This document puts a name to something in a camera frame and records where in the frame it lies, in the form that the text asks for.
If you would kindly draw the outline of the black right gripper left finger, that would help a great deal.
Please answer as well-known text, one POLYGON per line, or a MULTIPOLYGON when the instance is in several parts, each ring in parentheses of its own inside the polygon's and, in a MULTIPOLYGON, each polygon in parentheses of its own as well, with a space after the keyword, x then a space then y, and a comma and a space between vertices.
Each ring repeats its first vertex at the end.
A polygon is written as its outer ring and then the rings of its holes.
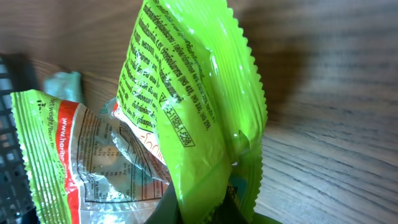
POLYGON ((145 224, 181 224, 180 214, 175 188, 171 182, 162 196, 159 204, 145 224))

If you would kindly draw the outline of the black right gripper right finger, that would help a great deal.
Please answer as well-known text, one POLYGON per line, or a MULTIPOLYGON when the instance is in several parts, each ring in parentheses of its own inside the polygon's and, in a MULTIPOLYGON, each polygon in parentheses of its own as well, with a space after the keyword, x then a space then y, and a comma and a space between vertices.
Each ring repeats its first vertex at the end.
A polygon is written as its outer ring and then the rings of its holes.
POLYGON ((281 224, 267 216, 255 213, 252 216, 252 221, 247 221, 243 214, 239 211, 232 196, 226 192, 223 203, 215 210, 212 219, 212 224, 281 224))

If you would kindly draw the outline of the green snack bag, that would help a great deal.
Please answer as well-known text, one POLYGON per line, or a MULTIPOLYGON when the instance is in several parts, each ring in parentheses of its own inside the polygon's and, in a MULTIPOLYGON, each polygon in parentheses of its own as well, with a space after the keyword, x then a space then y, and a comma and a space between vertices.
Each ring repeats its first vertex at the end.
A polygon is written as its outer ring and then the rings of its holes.
POLYGON ((144 1, 111 101, 11 93, 41 223, 145 223, 172 182, 182 223, 211 223, 228 192, 251 222, 266 99, 226 1, 144 1))

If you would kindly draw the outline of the light teal snack packet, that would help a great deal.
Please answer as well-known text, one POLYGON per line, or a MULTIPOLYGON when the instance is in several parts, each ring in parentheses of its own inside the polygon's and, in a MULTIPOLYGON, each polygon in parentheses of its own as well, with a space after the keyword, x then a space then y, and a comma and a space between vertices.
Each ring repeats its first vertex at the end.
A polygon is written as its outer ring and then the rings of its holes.
POLYGON ((57 72, 44 80, 44 92, 62 100, 84 103, 79 72, 57 72))

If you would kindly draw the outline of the grey plastic mesh basket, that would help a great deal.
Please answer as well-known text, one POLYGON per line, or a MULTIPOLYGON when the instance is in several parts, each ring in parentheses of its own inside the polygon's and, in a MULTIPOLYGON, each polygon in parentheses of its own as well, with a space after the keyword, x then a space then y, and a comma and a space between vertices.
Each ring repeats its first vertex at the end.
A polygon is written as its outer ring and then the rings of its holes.
POLYGON ((1 223, 38 223, 11 111, 11 93, 39 84, 24 54, 1 54, 1 223))

